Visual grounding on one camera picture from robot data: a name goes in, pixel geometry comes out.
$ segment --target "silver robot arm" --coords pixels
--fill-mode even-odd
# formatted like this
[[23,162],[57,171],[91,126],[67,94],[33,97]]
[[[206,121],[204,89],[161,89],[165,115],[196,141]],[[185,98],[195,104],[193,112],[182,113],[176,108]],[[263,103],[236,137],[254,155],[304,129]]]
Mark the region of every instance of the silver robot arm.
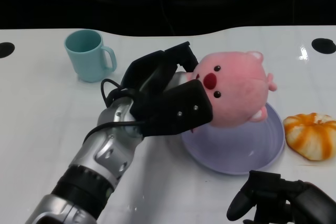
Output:
[[[120,98],[99,116],[98,125],[131,122],[132,100]],[[51,194],[26,224],[94,224],[143,137],[137,126],[112,127],[90,135]]]
[[[102,81],[107,108],[97,127],[26,224],[95,224],[144,137],[180,134],[212,120],[201,82],[181,81],[182,75],[175,73],[178,64],[187,72],[195,69],[189,42],[134,61],[123,86]],[[108,97],[103,91],[106,81],[117,86]]]

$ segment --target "mug handle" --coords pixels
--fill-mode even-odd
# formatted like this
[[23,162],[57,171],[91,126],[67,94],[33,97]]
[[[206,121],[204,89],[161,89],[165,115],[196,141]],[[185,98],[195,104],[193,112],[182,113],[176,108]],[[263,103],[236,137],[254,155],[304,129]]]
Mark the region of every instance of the mug handle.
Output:
[[114,51],[111,48],[106,47],[106,46],[102,46],[101,49],[109,53],[111,57],[111,61],[112,61],[112,68],[109,68],[109,69],[111,70],[111,72],[114,72],[117,69],[117,59],[115,57],[116,55],[114,54]]

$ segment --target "plush toy nose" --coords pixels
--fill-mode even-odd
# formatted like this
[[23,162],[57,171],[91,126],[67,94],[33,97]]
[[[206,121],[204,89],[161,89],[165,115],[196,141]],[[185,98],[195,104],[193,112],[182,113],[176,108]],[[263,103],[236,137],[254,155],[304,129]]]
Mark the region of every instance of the plush toy nose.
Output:
[[217,84],[217,77],[215,76],[214,73],[208,73],[203,80],[203,85],[207,89],[214,89]]

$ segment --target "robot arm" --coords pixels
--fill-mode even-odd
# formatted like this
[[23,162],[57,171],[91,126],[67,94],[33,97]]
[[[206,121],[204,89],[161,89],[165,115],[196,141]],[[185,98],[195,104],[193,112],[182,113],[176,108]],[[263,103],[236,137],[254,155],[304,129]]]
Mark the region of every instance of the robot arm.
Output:
[[280,174],[251,171],[248,181],[232,201],[227,218],[238,220],[255,205],[254,221],[244,223],[336,223],[335,201],[311,183],[289,182],[281,179]]
[[188,42],[132,63],[122,87],[103,95],[107,108],[98,126],[26,224],[95,224],[144,137],[179,134],[212,120],[198,80],[165,90],[177,64],[186,71],[197,65]]

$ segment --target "plush toy tail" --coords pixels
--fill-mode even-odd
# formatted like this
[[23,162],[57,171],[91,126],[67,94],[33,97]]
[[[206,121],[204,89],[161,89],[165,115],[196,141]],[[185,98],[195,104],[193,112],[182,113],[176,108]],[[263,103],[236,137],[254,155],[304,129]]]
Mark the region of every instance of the plush toy tail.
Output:
[[267,75],[267,83],[270,91],[276,91],[278,89],[278,86],[273,82],[273,74],[269,73]]
[[267,110],[266,107],[262,107],[257,113],[255,113],[250,119],[250,122],[261,122],[267,118]]

